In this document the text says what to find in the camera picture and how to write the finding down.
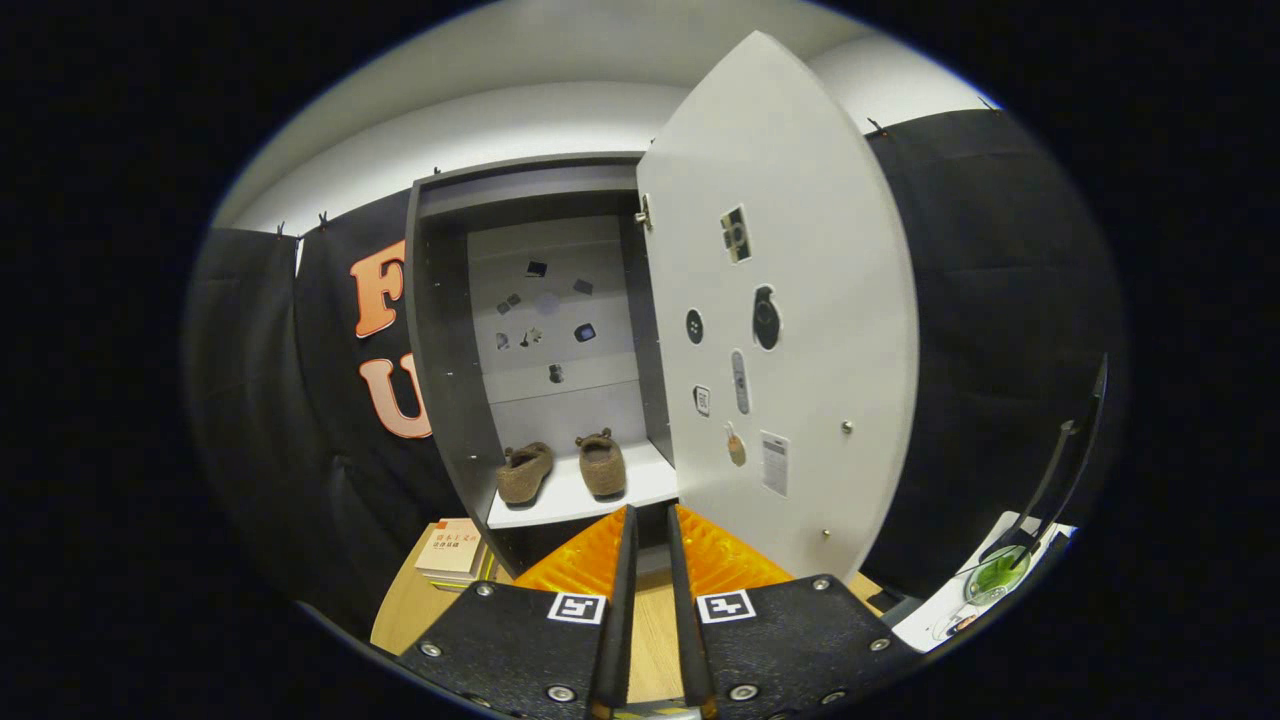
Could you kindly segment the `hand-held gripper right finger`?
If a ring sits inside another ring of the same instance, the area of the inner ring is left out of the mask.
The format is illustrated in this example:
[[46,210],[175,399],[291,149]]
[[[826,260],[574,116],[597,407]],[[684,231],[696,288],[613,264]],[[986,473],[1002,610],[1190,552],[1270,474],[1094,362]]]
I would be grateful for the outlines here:
[[838,578],[792,578],[681,505],[668,528],[684,693],[703,717],[832,719],[923,666]]

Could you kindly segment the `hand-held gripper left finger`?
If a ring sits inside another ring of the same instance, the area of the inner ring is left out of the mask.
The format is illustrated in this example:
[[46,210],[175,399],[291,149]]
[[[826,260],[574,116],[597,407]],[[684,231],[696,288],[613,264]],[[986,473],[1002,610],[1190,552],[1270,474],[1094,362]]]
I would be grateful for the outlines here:
[[628,698],[637,511],[580,532],[517,580],[475,582],[397,664],[500,719],[608,719]]

